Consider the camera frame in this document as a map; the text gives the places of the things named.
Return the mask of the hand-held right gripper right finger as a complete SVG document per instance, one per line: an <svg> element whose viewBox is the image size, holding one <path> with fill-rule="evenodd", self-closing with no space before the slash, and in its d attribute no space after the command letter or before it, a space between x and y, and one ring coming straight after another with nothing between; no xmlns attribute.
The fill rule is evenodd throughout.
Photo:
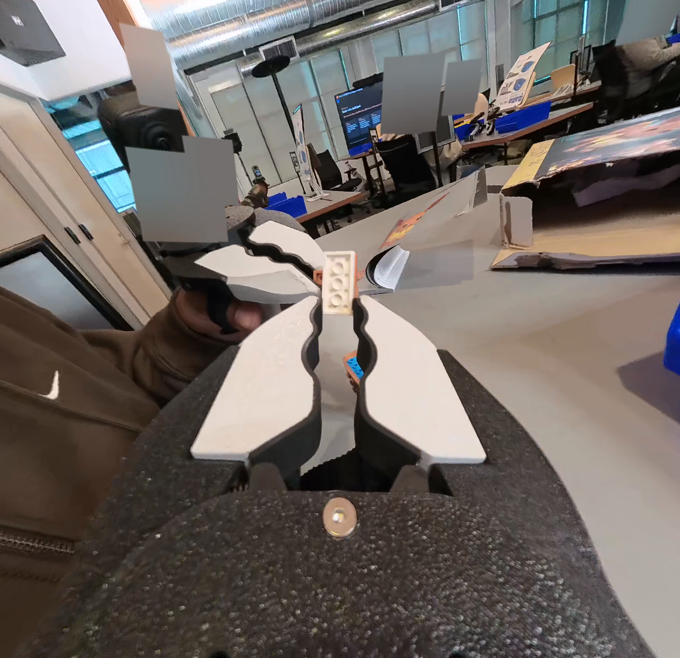
<svg viewBox="0 0 680 658"><path fill-rule="evenodd" d="M479 465L487 454L435 345L370 296L355 300L362 370L354 414L361 458L395 478L404 466Z"/></svg>

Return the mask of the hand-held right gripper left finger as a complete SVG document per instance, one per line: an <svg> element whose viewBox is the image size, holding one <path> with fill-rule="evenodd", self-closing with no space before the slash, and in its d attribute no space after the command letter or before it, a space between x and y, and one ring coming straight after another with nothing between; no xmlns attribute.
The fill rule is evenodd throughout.
<svg viewBox="0 0 680 658"><path fill-rule="evenodd" d="M306 297L244 339L197 437L192 458L276 466L290 480L319 448L319 297Z"/></svg>

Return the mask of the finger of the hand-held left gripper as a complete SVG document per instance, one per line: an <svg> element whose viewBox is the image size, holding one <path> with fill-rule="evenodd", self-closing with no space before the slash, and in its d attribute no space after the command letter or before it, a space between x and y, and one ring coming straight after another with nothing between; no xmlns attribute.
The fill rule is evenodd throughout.
<svg viewBox="0 0 680 658"><path fill-rule="evenodd" d="M295 304L319 297L319 286L292 263L253 255L240 245L218 248L194 263L220 276L243 302Z"/></svg>
<svg viewBox="0 0 680 658"><path fill-rule="evenodd" d="M326 263L325 253L316 239L305 230L277 221L268 220L255 226L246 237L245 245L255 255L294 265L311 279L323 271Z"/></svg>

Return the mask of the white brick plate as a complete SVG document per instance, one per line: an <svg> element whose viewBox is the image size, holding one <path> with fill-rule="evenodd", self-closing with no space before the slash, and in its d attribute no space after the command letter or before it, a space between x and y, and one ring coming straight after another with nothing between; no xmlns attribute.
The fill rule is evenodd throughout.
<svg viewBox="0 0 680 658"><path fill-rule="evenodd" d="M324 316L351 316L358 296L355 251L325 253L322 271L322 312Z"/></svg>

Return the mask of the blue plastic bin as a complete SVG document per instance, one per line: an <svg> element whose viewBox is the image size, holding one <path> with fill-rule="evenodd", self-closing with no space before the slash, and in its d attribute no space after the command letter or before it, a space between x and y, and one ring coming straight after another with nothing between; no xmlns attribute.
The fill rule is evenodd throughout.
<svg viewBox="0 0 680 658"><path fill-rule="evenodd" d="M680 374L679 355L680 305L677 306L670 322L663 354L665 369L677 375Z"/></svg>

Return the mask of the person's left forearm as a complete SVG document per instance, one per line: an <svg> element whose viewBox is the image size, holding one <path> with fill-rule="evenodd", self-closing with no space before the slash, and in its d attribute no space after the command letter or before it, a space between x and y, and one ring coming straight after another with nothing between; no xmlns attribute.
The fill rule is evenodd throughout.
<svg viewBox="0 0 680 658"><path fill-rule="evenodd" d="M208 317L206 294L186 289L176 291L168 305L140 330L80 334L158 403L174 398L221 354L250 335L222 337Z"/></svg>

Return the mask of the person's left hand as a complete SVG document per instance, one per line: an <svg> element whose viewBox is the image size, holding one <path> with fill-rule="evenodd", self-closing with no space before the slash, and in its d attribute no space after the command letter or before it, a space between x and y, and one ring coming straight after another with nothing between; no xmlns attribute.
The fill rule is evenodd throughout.
<svg viewBox="0 0 680 658"><path fill-rule="evenodd" d="M222 337L248 335L262 324L262 306L236 298L226 285L209 285L205 293L208 317Z"/></svg>

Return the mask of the stack of blue bins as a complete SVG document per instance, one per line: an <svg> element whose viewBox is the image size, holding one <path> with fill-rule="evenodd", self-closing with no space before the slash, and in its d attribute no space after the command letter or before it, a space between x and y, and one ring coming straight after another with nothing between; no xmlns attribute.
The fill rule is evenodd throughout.
<svg viewBox="0 0 680 658"><path fill-rule="evenodd" d="M307 204L304 196L296 195L288 197L285 192L276 193L268 197L266 209L288 214L295 219L307 214Z"/></svg>

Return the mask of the instruction booklet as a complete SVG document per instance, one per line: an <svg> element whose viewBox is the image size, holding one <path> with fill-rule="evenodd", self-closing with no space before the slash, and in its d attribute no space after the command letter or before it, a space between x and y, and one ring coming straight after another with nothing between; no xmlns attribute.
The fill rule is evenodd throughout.
<svg viewBox="0 0 680 658"><path fill-rule="evenodd" d="M399 219L368 261L360 296L447 287L473 278L473 241L458 225L487 202L486 169L481 168L430 198L429 206Z"/></svg>

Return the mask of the black office chair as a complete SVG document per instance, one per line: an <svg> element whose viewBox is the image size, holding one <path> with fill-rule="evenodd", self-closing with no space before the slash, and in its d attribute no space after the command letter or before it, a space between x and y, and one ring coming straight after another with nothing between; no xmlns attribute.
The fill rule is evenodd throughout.
<svg viewBox="0 0 680 658"><path fill-rule="evenodd" d="M430 166L418 152L413 135L382 140L377 147L395 188L387 194L388 208L437 188Z"/></svg>

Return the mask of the lit background screen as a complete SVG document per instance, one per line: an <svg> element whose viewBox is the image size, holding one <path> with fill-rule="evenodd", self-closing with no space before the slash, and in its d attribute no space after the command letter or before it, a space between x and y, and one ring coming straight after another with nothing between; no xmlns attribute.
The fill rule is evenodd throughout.
<svg viewBox="0 0 680 658"><path fill-rule="evenodd" d="M371 131L381 123L382 78L378 81L335 95L347 152L355 157L372 146Z"/></svg>

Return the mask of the black framed panel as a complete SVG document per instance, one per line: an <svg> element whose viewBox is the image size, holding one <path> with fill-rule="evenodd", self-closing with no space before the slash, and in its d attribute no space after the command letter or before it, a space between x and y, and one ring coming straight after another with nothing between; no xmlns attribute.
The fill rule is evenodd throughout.
<svg viewBox="0 0 680 658"><path fill-rule="evenodd" d="M1 286L50 311L74 329L133 330L46 236L1 250Z"/></svg>

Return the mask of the small blue bin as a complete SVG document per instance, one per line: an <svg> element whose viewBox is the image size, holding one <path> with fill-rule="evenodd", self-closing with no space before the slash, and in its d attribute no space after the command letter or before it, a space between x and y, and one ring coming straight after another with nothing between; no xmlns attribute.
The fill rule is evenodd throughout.
<svg viewBox="0 0 680 658"><path fill-rule="evenodd" d="M495 131L499 135L513 133L543 122L549 117L551 101L544 101L509 112L495 120Z"/></svg>

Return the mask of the printed paper sheet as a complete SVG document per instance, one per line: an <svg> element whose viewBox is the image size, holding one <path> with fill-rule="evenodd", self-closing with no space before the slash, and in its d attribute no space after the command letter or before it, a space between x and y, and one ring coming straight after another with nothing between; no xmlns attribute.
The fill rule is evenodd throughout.
<svg viewBox="0 0 680 658"><path fill-rule="evenodd" d="M501 112L510 112L523 107L536 78L536 67L551 41L520 55L500 85L495 107Z"/></svg>

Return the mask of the silver ceiling duct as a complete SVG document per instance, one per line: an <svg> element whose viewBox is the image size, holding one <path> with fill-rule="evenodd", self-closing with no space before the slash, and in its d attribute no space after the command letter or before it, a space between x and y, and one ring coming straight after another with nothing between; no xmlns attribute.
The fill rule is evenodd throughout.
<svg viewBox="0 0 680 658"><path fill-rule="evenodd" d="M183 71L398 0L140 0Z"/></svg>

